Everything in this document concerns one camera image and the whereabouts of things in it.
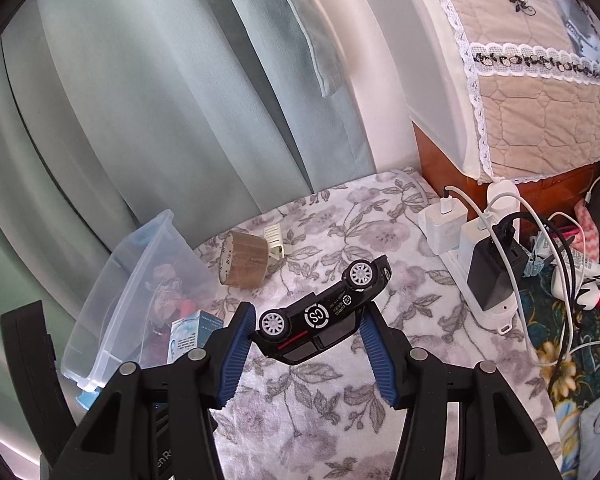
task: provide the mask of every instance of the power adapter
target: power adapter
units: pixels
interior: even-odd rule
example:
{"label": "power adapter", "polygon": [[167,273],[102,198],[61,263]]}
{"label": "power adapter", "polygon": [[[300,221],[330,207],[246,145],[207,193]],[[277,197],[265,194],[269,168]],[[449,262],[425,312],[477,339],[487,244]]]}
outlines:
{"label": "power adapter", "polygon": [[[485,213],[485,218],[489,225],[493,225],[493,220],[489,213]],[[460,248],[458,249],[458,263],[464,269],[464,272],[469,272],[471,269],[471,260],[474,259],[475,245],[485,238],[489,238],[489,231],[484,225],[481,218],[474,218],[460,229]]]}
{"label": "power adapter", "polygon": [[[493,231],[500,240],[516,282],[519,283],[528,256],[514,239],[513,226],[509,225],[503,229],[495,226]],[[513,286],[509,273],[491,237],[484,238],[475,245],[466,281],[483,311],[501,304],[512,295]]]}
{"label": "power adapter", "polygon": [[440,199],[418,213],[418,227],[427,237],[434,254],[442,254],[458,247],[460,229],[466,222],[467,209],[457,198]]}

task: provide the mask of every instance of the charging cable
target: charging cable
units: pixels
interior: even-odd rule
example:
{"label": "charging cable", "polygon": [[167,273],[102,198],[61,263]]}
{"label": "charging cable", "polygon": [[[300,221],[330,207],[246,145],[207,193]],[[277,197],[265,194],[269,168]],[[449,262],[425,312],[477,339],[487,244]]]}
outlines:
{"label": "charging cable", "polygon": [[593,181],[593,184],[591,184],[591,187],[587,191],[587,194],[584,196],[584,205],[589,205],[589,202],[591,202],[591,192],[593,191],[593,187],[598,183],[599,180],[600,176]]}
{"label": "charging cable", "polygon": [[[589,191],[587,192],[587,196],[590,198],[590,193],[591,190],[593,189],[593,187],[597,184],[597,182],[600,180],[600,176],[594,181],[594,183],[591,185],[591,188],[589,189]],[[493,205],[494,202],[496,202],[497,199],[499,199],[502,196],[512,196],[515,199],[517,199],[520,203],[522,203],[526,209],[534,216],[534,218],[536,219],[536,223],[538,224],[538,227],[541,228],[540,230],[542,231],[542,234],[544,236],[547,237],[547,240],[550,240],[550,238],[548,237],[548,233],[546,232],[546,229],[544,229],[544,226],[542,226],[542,222],[539,221],[538,219],[538,215],[536,214],[536,212],[533,210],[533,208],[526,202],[526,200],[524,200],[523,198],[519,197],[518,195],[515,195],[513,193],[500,193],[499,195],[496,195],[487,205],[487,211],[490,210],[491,206]],[[569,220],[571,220],[572,222],[574,222],[575,225],[577,225],[577,227],[579,227],[582,230],[582,226],[579,225],[576,221],[574,221],[572,218],[570,218],[569,216],[567,216],[565,213],[559,212],[560,215],[565,216],[566,218],[568,218]],[[552,244],[549,244],[550,248],[552,249],[552,251],[554,252],[554,257],[557,259],[557,255],[555,254],[555,249],[553,247]],[[558,266],[558,270],[560,270],[560,276],[562,278],[562,293],[564,294],[565,298],[568,298],[568,295],[566,294],[566,279],[564,277],[564,273],[561,271],[560,267]],[[522,326],[523,326],[523,331],[525,333],[526,336],[526,341],[530,344],[530,339],[528,338],[528,331],[526,329],[526,320],[525,320],[525,315],[524,312],[522,312],[522,305],[519,304],[519,309],[518,309],[518,313],[520,314],[521,317],[521,321],[522,321]],[[570,338],[569,338],[569,344],[567,345],[567,351],[565,352],[565,355],[569,355],[570,353],[573,353],[577,350],[581,350],[583,348],[586,348],[587,346],[594,346],[594,345],[600,345],[600,341],[590,341],[588,343],[584,343],[581,344],[579,346],[576,346],[574,348],[571,347],[571,345],[573,344],[573,333],[574,333],[574,329],[573,329],[573,318],[571,317],[571,309],[569,308],[568,305],[566,305],[566,313],[567,313],[567,320],[568,320],[568,325],[569,325],[569,334],[570,334]],[[565,332],[565,326],[562,327],[562,335],[560,336],[560,346],[562,346],[562,341],[564,338],[564,332]]]}
{"label": "charging cable", "polygon": [[[529,211],[516,212],[516,213],[509,214],[509,215],[505,216],[502,220],[500,220],[498,227],[506,229],[507,225],[510,222],[513,222],[514,219],[516,219],[516,218],[525,219],[527,221],[531,221],[532,223],[535,223],[534,217]],[[555,249],[560,253],[560,259],[559,259],[560,268],[564,271],[565,275],[570,277],[571,283],[570,284],[568,283],[567,286],[570,288],[571,295],[568,298],[565,298],[564,296],[562,296],[562,298],[566,300],[565,303],[566,303],[566,307],[568,309],[567,312],[574,313],[574,312],[576,312],[577,303],[576,303],[576,288],[575,288],[575,278],[574,278],[574,276],[576,276],[576,269],[575,269],[575,265],[574,265],[573,254],[571,253],[571,251],[568,251],[566,253],[567,259],[569,260],[569,268],[571,271],[571,273],[568,274],[567,267],[564,262],[564,258],[562,257],[562,249],[565,247],[568,247],[567,240],[564,238],[564,235],[560,232],[560,230],[558,230],[558,228],[555,227],[554,224],[550,220],[548,220],[542,216],[538,216],[538,218],[541,219],[542,225],[544,225],[548,230],[550,230],[552,232],[552,235],[557,236],[558,240],[560,240],[560,242],[562,243],[562,248],[559,249],[556,240],[554,240],[553,238],[550,238],[550,240],[549,240],[549,243],[553,247],[555,247]],[[562,281],[559,280],[559,272],[558,272],[557,285],[558,286],[562,285]],[[574,334],[575,328],[573,327],[573,324],[569,325],[569,329],[571,330],[571,333]],[[562,333],[560,334],[560,345],[559,345],[560,351],[559,351],[558,357],[556,359],[557,362],[559,362],[559,363],[564,361],[565,356],[567,355],[567,350],[568,350],[566,342],[564,340],[565,331],[566,331],[566,324],[563,323],[562,324]],[[555,381],[558,380],[558,377],[559,377],[558,370],[559,370],[559,367],[555,367],[554,371],[552,372],[551,379],[549,380],[549,391],[552,390],[552,387],[554,386]]]}
{"label": "charging cable", "polygon": [[[536,224],[538,224],[538,228],[540,229],[540,232],[546,237],[547,241],[551,242],[552,238],[549,236],[549,233],[547,232],[546,228],[542,224],[542,221],[538,217],[538,214],[531,207],[531,205],[529,204],[529,202],[527,202],[521,196],[516,195],[515,193],[504,192],[504,193],[500,193],[500,194],[496,195],[487,204],[486,210],[490,211],[491,207],[496,202],[496,200],[498,200],[499,198],[504,197],[504,196],[510,196],[510,197],[513,197],[516,200],[518,200],[526,208],[526,210],[528,210],[531,213],[531,216],[536,221]],[[558,254],[558,251],[556,250],[554,244],[549,243],[549,248],[551,249],[552,253],[554,254],[554,258],[556,259],[556,261],[559,262],[562,259],[562,255]],[[569,298],[570,295],[568,293],[567,276],[566,276],[566,274],[564,272],[564,269],[561,266],[558,266],[558,272],[560,272],[560,278],[561,278],[561,281],[562,281],[562,293],[564,294],[565,298]],[[570,309],[570,306],[568,305],[568,303],[565,303],[565,307],[566,307],[565,311],[566,311],[566,317],[567,317],[567,324],[568,324],[568,328],[569,328],[569,339],[568,339],[568,343],[567,343],[567,351],[569,352],[571,350],[571,346],[573,345],[573,332],[574,332],[574,330],[573,330],[573,318],[571,317],[571,309]],[[526,318],[525,318],[525,313],[524,313],[524,311],[522,309],[522,302],[518,306],[518,314],[520,315],[520,320],[522,322],[523,332],[525,333],[527,350],[528,350],[529,347],[533,348],[533,345],[531,344],[531,339],[529,339],[529,333],[528,333],[528,330],[526,329]],[[565,326],[562,327],[562,335],[560,336],[560,341],[562,341],[563,338],[564,338],[565,328],[566,328]]]}
{"label": "charging cable", "polygon": [[[493,228],[491,228],[491,223],[489,222],[489,220],[486,218],[486,216],[483,214],[483,212],[480,210],[480,208],[477,206],[477,204],[471,199],[471,197],[469,197],[467,195],[467,193],[465,193],[464,191],[462,191],[461,189],[455,187],[455,186],[446,186],[445,187],[446,191],[453,191],[454,193],[457,193],[459,196],[461,196],[475,211],[475,213],[478,215],[478,217],[480,218],[480,220],[482,220],[482,222],[484,223],[485,227],[487,228],[487,231],[489,232],[491,239],[493,240],[494,245],[496,246],[496,249],[498,250],[498,254],[500,255],[500,257],[502,258],[502,262],[504,263],[505,268],[507,269],[507,273],[509,274],[509,279],[511,280],[511,286],[513,288],[513,294],[516,298],[516,303],[518,304],[518,315],[520,316],[520,321],[522,324],[522,330],[523,333],[525,334],[525,347],[526,347],[526,352],[528,354],[529,357],[529,361],[534,364],[535,366],[538,367],[550,367],[550,366],[555,366],[558,364],[558,361],[555,361],[553,363],[540,363],[538,362],[538,356],[536,355],[536,349],[533,348],[533,345],[531,344],[531,339],[529,338],[529,332],[526,328],[526,318],[525,318],[525,313],[522,309],[522,299],[520,298],[520,290],[518,289],[518,283],[516,282],[516,277],[513,273],[513,269],[511,268],[511,264],[509,263],[509,259],[507,258],[507,255],[502,247],[502,244],[500,243],[500,240],[498,240],[498,237],[495,235],[495,233],[493,232]],[[529,212],[531,213],[531,215],[534,217],[534,220],[536,220],[536,222],[538,223],[538,226],[540,227],[541,231],[543,232],[543,234],[547,237],[547,240],[551,240],[551,238],[549,238],[548,233],[546,232],[546,229],[544,228],[544,225],[542,225],[542,222],[540,221],[540,219],[538,218],[538,215],[535,213],[535,211],[533,211],[532,207],[528,204],[528,202],[526,202],[526,200],[524,200],[523,198],[520,198],[518,195],[515,195],[513,193],[500,193],[499,195],[496,195],[494,197],[493,200],[491,200],[490,205],[487,207],[487,209],[490,208],[491,205],[493,205],[493,202],[495,202],[497,199],[499,199],[500,197],[503,196],[512,196],[518,200],[520,200],[520,202],[522,202],[522,204],[529,210]],[[558,254],[557,249],[555,248],[555,246],[553,244],[549,244],[550,249],[553,251],[554,253],[554,258],[556,258],[556,260],[559,261],[559,259],[561,258],[560,254]],[[564,292],[564,297],[565,298],[569,298],[570,295],[567,291],[567,287],[566,287],[566,277],[564,275],[564,271],[562,270],[561,267],[558,267],[560,275],[562,277],[562,286],[563,286],[563,292]],[[569,320],[569,335],[570,335],[570,342],[568,344],[568,348],[571,347],[571,344],[573,342],[573,325],[572,325],[572,320],[571,320],[571,309],[567,306],[566,308],[567,311],[567,318]],[[564,338],[564,333],[562,333],[562,336],[560,337],[560,341],[562,341]]]}
{"label": "charging cable", "polygon": [[[582,253],[585,256],[587,256],[587,240],[584,237],[584,229],[582,228],[582,226],[578,222],[576,222],[573,218],[571,218],[569,215],[567,215],[567,213],[563,213],[562,211],[557,211],[554,214],[552,214],[551,216],[549,216],[549,220],[551,220],[552,218],[554,218],[556,216],[562,216],[562,217],[566,218],[568,221],[573,223],[580,230],[580,233],[582,234]],[[582,269],[581,274],[582,274],[582,276],[580,277],[580,283],[576,287],[576,294],[580,291],[580,289],[582,288],[582,284],[584,283],[584,268]]]}

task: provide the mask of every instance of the floral bedsheet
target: floral bedsheet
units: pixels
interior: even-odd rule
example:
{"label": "floral bedsheet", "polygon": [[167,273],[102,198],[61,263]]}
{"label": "floral bedsheet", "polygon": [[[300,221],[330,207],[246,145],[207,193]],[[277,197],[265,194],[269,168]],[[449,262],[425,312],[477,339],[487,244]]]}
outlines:
{"label": "floral bedsheet", "polygon": [[[280,222],[294,252],[268,269],[257,290],[221,287],[212,313],[228,322],[241,301],[258,314],[288,306],[339,279],[348,263],[387,254],[394,274],[377,304],[414,346],[445,362],[494,361],[562,461],[554,409],[522,332],[479,327],[442,261],[429,249],[416,215],[438,200],[412,169],[389,171],[301,198],[237,227],[256,235]],[[196,253],[217,269],[226,234]],[[254,346],[237,395],[222,412],[216,445],[228,480],[382,480],[389,478],[404,412],[381,399],[359,335],[289,367]],[[455,477],[458,412],[450,405],[443,479]]]}

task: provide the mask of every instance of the toy car wheel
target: toy car wheel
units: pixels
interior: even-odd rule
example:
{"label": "toy car wheel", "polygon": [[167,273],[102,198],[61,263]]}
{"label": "toy car wheel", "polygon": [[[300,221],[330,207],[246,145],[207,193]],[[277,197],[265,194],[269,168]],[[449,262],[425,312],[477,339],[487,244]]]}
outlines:
{"label": "toy car wheel", "polygon": [[282,339],[289,329],[289,320],[279,310],[267,310],[260,316],[260,333],[269,340]]}
{"label": "toy car wheel", "polygon": [[363,290],[378,281],[378,269],[366,260],[356,260],[344,271],[344,279],[351,288]]}

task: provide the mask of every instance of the tape roll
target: tape roll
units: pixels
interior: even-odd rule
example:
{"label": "tape roll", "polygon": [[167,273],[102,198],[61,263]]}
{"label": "tape roll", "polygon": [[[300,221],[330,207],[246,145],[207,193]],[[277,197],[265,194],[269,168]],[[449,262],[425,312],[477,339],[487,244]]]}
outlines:
{"label": "tape roll", "polygon": [[258,288],[267,273],[269,246],[264,238],[229,231],[220,253],[220,283]]}

